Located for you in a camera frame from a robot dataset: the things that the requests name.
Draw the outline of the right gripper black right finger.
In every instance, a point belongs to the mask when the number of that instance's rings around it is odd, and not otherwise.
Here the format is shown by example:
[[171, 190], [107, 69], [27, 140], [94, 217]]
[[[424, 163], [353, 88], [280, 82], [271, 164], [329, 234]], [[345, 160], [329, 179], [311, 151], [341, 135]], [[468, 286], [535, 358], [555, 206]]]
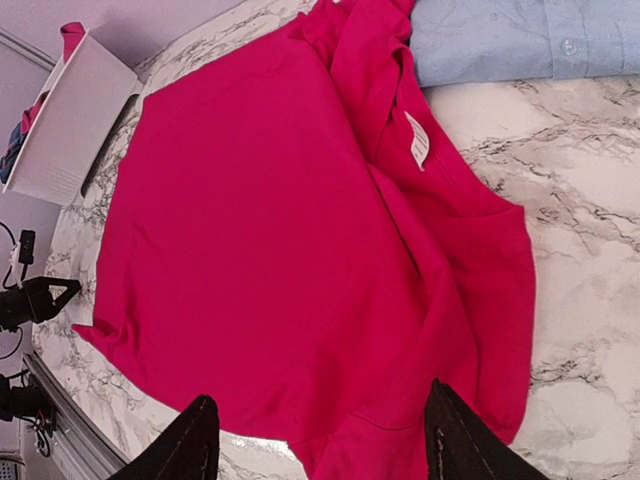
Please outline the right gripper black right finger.
[[424, 414], [433, 480], [546, 480], [505, 445], [447, 384], [434, 380]]

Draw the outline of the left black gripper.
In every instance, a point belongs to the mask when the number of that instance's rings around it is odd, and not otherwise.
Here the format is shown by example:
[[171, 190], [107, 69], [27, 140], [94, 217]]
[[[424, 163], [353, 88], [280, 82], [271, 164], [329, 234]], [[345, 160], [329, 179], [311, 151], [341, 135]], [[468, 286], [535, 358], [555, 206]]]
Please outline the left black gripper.
[[37, 277], [32, 285], [1, 293], [1, 329], [16, 332], [27, 322], [51, 320], [81, 291], [79, 280]]

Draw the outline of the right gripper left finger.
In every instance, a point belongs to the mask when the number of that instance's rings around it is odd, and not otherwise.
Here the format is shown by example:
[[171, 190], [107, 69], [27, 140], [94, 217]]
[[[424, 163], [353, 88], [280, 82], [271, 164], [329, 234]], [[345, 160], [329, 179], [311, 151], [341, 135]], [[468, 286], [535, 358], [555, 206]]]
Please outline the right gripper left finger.
[[219, 455], [218, 407], [210, 396], [200, 395], [108, 480], [216, 480]]

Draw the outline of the red t-shirt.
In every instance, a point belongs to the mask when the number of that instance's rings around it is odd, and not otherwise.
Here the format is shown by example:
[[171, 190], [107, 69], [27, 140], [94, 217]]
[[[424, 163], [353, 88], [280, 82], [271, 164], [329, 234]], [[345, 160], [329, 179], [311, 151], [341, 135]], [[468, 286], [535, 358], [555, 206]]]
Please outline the red t-shirt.
[[320, 1], [149, 95], [77, 328], [147, 395], [213, 397], [312, 479], [424, 478], [434, 380], [504, 442], [525, 414], [525, 213], [432, 115], [412, 8]]

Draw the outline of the light blue button shirt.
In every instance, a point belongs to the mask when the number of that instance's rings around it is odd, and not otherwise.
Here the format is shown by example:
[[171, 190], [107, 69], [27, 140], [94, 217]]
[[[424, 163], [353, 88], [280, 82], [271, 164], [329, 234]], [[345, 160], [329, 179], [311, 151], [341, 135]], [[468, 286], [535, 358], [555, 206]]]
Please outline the light blue button shirt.
[[639, 72], [636, 1], [419, 1], [411, 24], [423, 87]]

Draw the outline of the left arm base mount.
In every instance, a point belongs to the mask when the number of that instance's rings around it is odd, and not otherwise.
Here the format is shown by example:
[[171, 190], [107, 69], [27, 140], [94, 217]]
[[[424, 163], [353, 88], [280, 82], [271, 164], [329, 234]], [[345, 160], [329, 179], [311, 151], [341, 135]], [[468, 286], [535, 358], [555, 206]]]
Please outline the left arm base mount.
[[25, 386], [11, 386], [17, 374], [1, 376], [1, 419], [11, 422], [22, 418], [50, 419], [54, 413], [52, 402], [38, 381], [29, 381]]

